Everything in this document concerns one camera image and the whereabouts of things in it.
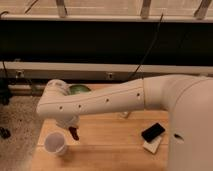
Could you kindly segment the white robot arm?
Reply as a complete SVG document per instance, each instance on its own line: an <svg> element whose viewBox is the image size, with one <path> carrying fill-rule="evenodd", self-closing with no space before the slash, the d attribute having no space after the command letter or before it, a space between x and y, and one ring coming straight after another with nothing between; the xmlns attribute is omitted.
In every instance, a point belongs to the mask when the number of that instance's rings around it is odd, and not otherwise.
<svg viewBox="0 0 213 171"><path fill-rule="evenodd" d="M36 112L43 118L137 110L169 113L167 171L213 171L213 78L163 75L72 95L66 82L47 83Z"/></svg>

